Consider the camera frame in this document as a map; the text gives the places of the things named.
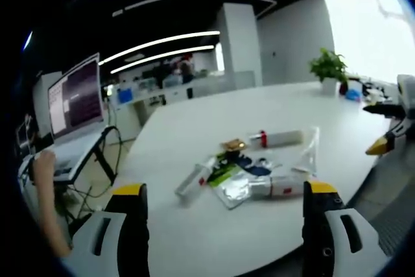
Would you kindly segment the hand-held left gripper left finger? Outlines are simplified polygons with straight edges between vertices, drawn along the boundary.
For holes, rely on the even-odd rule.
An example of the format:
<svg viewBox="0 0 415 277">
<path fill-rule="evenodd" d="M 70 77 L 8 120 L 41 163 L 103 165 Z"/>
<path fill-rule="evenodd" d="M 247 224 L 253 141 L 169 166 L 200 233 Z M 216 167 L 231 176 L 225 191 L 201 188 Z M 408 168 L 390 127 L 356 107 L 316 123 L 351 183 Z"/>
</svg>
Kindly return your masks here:
<svg viewBox="0 0 415 277">
<path fill-rule="evenodd" d="M 73 276 L 149 276 L 147 185 L 115 189 L 73 236 Z"/>
</svg>

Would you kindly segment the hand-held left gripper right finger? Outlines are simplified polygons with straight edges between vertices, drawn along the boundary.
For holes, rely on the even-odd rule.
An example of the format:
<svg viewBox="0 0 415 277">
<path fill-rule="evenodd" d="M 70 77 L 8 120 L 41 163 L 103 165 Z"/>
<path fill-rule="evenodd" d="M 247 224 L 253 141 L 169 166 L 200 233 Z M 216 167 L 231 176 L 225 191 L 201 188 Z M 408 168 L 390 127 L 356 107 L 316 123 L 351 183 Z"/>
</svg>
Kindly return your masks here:
<svg viewBox="0 0 415 277">
<path fill-rule="evenodd" d="M 375 276 L 389 257 L 379 234 L 330 184 L 303 184 L 303 276 Z"/>
</svg>

